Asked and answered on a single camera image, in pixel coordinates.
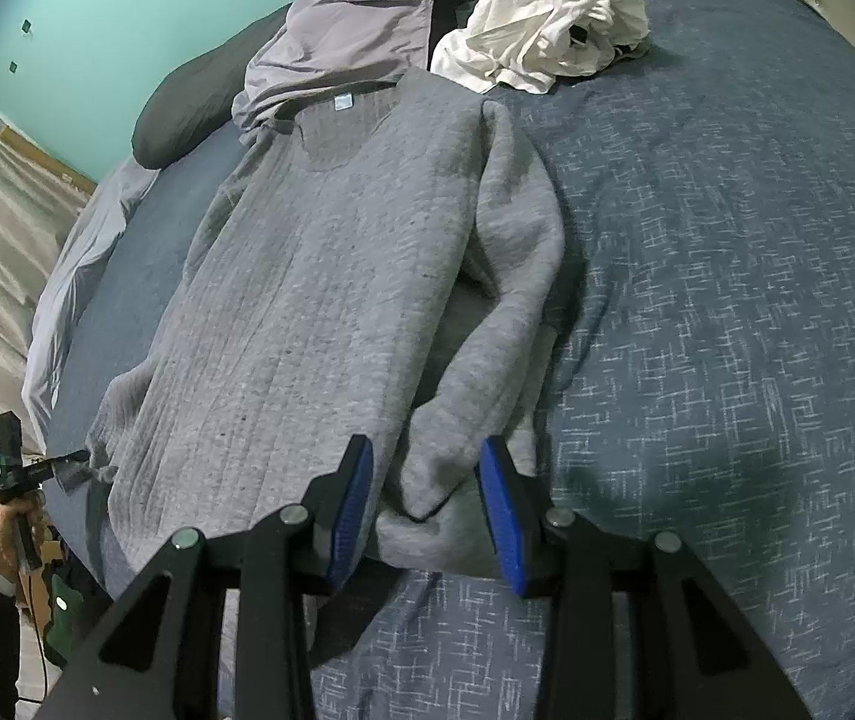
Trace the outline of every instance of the blue comforter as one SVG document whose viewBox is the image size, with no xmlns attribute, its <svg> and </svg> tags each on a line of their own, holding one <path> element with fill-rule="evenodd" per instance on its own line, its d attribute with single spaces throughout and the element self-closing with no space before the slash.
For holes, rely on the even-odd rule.
<svg viewBox="0 0 855 720">
<path fill-rule="evenodd" d="M 646 1 L 645 57 L 543 97 L 491 92 L 544 156 L 568 225 L 544 467 L 555 499 L 606 529 L 681 533 L 815 717 L 851 718 L 855 50 L 799 0 Z M 208 160 L 210 143 L 197 149 Z M 119 372 L 109 346 L 131 357 L 111 329 L 131 310 L 113 306 L 143 303 L 147 332 L 126 333 L 142 357 L 174 289 L 179 261 L 157 267 L 169 290 L 131 285 L 137 258 L 158 256 L 145 240 L 190 227 L 169 218 L 176 201 L 149 213 L 161 190 L 83 318 L 52 452 L 76 448 L 99 382 Z M 182 260 L 186 242 L 167 248 Z M 76 501 L 51 498 L 62 529 L 83 530 Z M 319 717 L 527 718 L 545 627 L 544 604 L 497 581 L 362 565 L 320 612 Z"/>
</svg>

